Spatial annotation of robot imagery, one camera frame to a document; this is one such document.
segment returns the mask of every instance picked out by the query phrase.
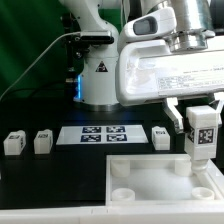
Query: black table surface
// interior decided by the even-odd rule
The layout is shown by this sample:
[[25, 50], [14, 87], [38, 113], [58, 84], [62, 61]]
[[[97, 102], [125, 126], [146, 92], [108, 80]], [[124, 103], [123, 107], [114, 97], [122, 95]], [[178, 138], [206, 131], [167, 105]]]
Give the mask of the black table surface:
[[[203, 101], [181, 102], [187, 106]], [[56, 147], [62, 126], [102, 126], [140, 124], [149, 143], [88, 144]], [[171, 150], [155, 151], [151, 129], [166, 127]], [[54, 144], [49, 155], [35, 155], [33, 140], [38, 131], [53, 131]], [[122, 154], [184, 153], [184, 134], [176, 135], [173, 123], [161, 104], [120, 108], [113, 112], [78, 109], [63, 98], [11, 99], [0, 104], [0, 140], [11, 131], [24, 130], [27, 144], [20, 156], [5, 156], [0, 145], [0, 209], [56, 208], [105, 205], [106, 157]], [[223, 128], [219, 129], [217, 167], [223, 171]]]

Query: white cable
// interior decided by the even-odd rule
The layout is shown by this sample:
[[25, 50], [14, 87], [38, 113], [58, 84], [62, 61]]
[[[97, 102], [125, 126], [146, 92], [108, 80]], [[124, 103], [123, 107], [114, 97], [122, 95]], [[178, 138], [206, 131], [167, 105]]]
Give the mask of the white cable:
[[56, 40], [54, 40], [44, 51], [43, 53], [25, 70], [25, 72], [23, 72], [22, 75], [20, 75], [20, 77], [11, 85], [9, 86], [5, 92], [1, 95], [0, 97], [0, 102], [2, 101], [3, 97], [9, 92], [10, 89], [12, 89], [29, 71], [31, 68], [33, 68], [33, 66], [52, 48], [52, 46], [58, 42], [60, 39], [62, 39], [63, 37], [66, 36], [76, 36], [80, 34], [80, 32], [75, 32], [75, 33], [66, 33], [63, 34], [62, 36], [58, 37]]

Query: warning label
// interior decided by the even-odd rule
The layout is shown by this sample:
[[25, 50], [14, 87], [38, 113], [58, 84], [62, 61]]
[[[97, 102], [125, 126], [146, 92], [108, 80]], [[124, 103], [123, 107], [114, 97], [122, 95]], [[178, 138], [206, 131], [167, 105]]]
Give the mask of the warning label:
[[108, 72], [103, 61], [100, 62], [98, 68], [96, 69], [96, 72]]

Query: small white block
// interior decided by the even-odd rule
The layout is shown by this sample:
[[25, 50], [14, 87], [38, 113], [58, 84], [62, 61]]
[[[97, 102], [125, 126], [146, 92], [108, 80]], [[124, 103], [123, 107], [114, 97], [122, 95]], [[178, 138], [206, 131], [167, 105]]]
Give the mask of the small white block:
[[216, 157], [219, 113], [209, 106], [188, 107], [191, 132], [185, 134], [185, 152], [193, 160]]
[[219, 113], [209, 106], [188, 107], [186, 116], [194, 129], [217, 126], [219, 120]]
[[152, 142], [156, 150], [170, 150], [170, 135], [166, 128], [152, 128]]
[[20, 155], [26, 145], [26, 133], [24, 131], [10, 132], [4, 141], [5, 155]]
[[53, 134], [51, 130], [38, 131], [34, 139], [35, 154], [49, 154], [53, 144]]

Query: label sticker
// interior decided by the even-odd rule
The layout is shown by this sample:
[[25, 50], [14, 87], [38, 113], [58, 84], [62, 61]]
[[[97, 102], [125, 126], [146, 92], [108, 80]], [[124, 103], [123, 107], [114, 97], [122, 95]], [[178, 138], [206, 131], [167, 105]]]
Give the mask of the label sticker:
[[39, 134], [38, 138], [47, 138], [48, 134]]
[[82, 135], [81, 142], [100, 142], [101, 135]]
[[165, 132], [165, 131], [156, 131], [156, 134], [157, 134], [157, 135], [165, 135], [166, 132]]
[[23, 148], [23, 138], [20, 140], [20, 147]]
[[214, 142], [214, 129], [200, 129], [198, 132], [198, 144]]
[[126, 142], [127, 135], [107, 135], [108, 142]]
[[187, 137], [194, 143], [194, 129], [191, 127], [191, 131], [188, 133]]
[[101, 127], [84, 127], [82, 133], [101, 133]]
[[154, 71], [159, 94], [176, 90], [185, 90], [189, 93], [192, 89], [198, 91], [198, 88], [217, 88], [223, 85], [222, 58], [222, 51], [158, 58]]
[[107, 127], [107, 133], [122, 133], [122, 132], [125, 132], [124, 126]]
[[108, 72], [103, 61], [100, 62], [98, 68], [96, 69], [96, 72]]
[[18, 139], [20, 135], [10, 135], [9, 139]]

